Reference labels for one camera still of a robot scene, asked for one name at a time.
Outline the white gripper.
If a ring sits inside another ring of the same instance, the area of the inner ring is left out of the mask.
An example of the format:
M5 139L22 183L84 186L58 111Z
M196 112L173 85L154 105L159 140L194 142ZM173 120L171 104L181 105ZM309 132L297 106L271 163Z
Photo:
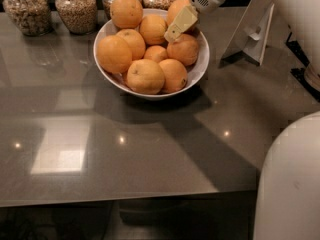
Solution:
M193 6L187 5L180 10L173 22L168 26L164 38L168 42L175 41L183 33L195 26L198 21L198 12L211 13L224 1L225 0L190 0Z

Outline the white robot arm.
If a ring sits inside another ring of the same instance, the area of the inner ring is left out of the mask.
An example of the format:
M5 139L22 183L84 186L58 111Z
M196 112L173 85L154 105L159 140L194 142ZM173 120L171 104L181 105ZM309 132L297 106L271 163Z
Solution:
M271 0L309 59L305 80L319 88L320 0ZM289 125L260 175L253 240L320 240L320 115Z

